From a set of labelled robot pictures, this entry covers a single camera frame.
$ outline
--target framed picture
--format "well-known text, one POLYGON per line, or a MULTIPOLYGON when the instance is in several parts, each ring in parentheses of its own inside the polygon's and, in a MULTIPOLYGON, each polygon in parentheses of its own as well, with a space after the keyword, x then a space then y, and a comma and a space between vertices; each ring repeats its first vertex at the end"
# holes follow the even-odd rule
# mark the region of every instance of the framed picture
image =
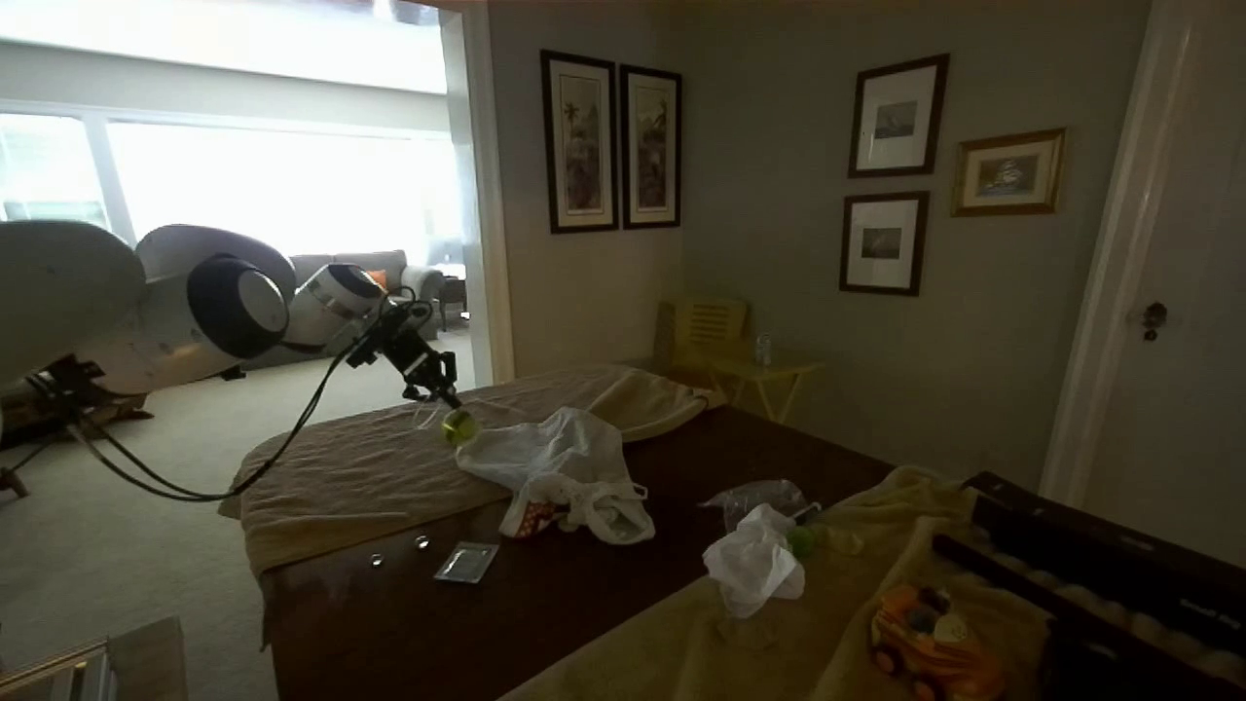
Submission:
POLYGON ((962 144, 957 213, 1057 209, 1062 127, 962 144))
POLYGON ((844 293, 917 297, 924 278, 926 196, 852 196, 844 197, 844 293))
POLYGON ((542 51, 551 231, 615 231, 615 66, 542 51))
POLYGON ((858 78, 848 175, 917 175, 935 168, 946 62, 946 56, 931 56, 858 78))
POLYGON ((682 78, 623 66, 623 227, 678 227, 682 78))

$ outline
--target bed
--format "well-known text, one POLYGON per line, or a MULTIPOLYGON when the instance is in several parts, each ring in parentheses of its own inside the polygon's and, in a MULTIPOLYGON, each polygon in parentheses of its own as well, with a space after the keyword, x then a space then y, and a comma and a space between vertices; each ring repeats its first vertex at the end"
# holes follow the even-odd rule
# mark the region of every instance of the bed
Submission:
POLYGON ((307 428, 274 479, 230 504, 268 596, 279 698, 913 698, 906 683, 882 675, 865 635, 882 593, 905 579, 957 596, 972 635, 997 649, 1007 698, 1066 698, 1066 676, 1088 669, 1135 698, 1174 685, 1240 698, 1246 685, 1241 632, 1229 627, 1241 573, 1200 561, 1200 576, 1163 579, 1174 596, 1213 608, 1196 632, 1229 621, 1213 643, 1193 643, 1174 635, 1187 621, 1150 614, 1158 601, 1127 596, 1128 608, 1118 608, 1059 567, 1075 554, 1059 538, 1107 540, 1089 561, 1136 563, 1118 549, 1127 530, 1088 538, 1098 530, 1078 515, 1053 523, 1048 504, 993 475, 950 486, 634 370, 479 390, 466 405, 483 426, 534 421, 552 405, 615 421, 660 538, 626 549, 584 530, 503 540, 508 489, 451 471, 430 445, 432 410, 420 405, 307 428), (704 497, 753 479, 791 479, 821 504, 821 540, 797 601, 734 621, 702 563, 725 532, 704 497), (503 540, 483 583, 432 579, 455 540, 503 540), (1059 576, 1017 567, 1017 554, 1059 576), (1113 649, 1113 663, 1089 667, 1071 649, 1113 649))

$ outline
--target chair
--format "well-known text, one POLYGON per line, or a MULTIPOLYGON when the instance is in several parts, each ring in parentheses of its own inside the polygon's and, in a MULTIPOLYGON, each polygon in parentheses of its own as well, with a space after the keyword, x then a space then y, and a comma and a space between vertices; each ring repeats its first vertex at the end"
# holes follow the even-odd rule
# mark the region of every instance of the chair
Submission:
POLYGON ((734 405, 787 421, 815 364, 754 354, 753 303, 737 297, 678 297, 660 309, 660 370, 722 390, 734 405))

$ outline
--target door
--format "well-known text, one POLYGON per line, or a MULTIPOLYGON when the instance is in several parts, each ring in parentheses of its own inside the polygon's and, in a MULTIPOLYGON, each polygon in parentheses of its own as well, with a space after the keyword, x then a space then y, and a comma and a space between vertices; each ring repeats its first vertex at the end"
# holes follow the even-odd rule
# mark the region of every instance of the door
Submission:
POLYGON ((1044 475, 1057 497, 1233 563, 1246 563, 1241 40, 1241 0, 1152 4, 1044 475))

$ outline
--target door frame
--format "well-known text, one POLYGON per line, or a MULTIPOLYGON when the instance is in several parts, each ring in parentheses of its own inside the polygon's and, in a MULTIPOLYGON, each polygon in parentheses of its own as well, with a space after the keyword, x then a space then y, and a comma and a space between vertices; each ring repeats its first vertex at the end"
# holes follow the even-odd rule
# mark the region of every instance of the door frame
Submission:
POLYGON ((1152 0, 1136 51, 1135 94, 1118 144, 1113 182, 1083 293, 1078 332, 1062 373, 1057 428, 1039 489, 1088 506, 1107 410, 1122 379, 1122 354, 1136 327, 1136 297, 1158 236, 1158 208, 1167 188, 1174 121, 1183 110, 1183 78, 1207 4, 1152 0))

